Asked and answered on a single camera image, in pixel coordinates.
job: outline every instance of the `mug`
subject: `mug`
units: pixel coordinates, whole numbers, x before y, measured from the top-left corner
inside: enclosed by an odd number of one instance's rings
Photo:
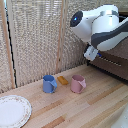
[[[80,75],[72,76],[71,90],[75,93],[81,93],[86,88],[84,77]]]
[[[46,93],[53,93],[57,88],[56,80],[51,75],[45,75],[43,77],[43,91]]]

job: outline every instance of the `blue cup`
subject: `blue cup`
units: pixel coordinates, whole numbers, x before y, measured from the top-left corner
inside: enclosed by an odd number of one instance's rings
[[[43,77],[43,91],[46,93],[53,93],[57,88],[56,80],[51,75],[45,75]]]

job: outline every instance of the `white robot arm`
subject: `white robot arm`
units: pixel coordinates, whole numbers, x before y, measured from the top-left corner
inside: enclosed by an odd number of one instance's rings
[[[114,5],[78,11],[73,15],[70,27],[83,42],[90,44],[84,56],[91,61],[98,50],[110,50],[128,36],[128,18],[119,23],[118,8]]]

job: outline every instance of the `pink cup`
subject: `pink cup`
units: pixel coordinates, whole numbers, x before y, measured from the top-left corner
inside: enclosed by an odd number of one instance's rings
[[[72,76],[71,90],[75,93],[81,93],[86,88],[85,79],[80,75]]]

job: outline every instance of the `white plate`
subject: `white plate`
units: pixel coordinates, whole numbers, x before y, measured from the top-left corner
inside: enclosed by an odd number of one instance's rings
[[[0,128],[20,128],[31,115],[31,104],[21,96],[0,98]]]

